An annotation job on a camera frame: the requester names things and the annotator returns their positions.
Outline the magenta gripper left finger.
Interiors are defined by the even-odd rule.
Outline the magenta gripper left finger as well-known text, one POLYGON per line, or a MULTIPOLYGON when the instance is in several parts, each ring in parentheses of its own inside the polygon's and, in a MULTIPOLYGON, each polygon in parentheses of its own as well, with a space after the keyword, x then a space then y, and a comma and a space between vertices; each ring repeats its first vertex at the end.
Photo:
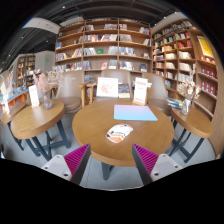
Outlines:
POLYGON ((54 156, 42 169, 79 185, 90 155, 91 147, 86 144, 65 156, 54 156))

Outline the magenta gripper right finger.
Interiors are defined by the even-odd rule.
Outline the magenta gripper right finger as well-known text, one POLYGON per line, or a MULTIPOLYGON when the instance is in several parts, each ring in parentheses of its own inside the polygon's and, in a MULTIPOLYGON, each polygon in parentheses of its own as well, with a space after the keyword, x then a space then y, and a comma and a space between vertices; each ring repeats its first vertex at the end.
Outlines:
POLYGON ((132 145, 132 155, 143 185, 148 185, 182 169, 167 154, 157 155, 137 144, 132 145))

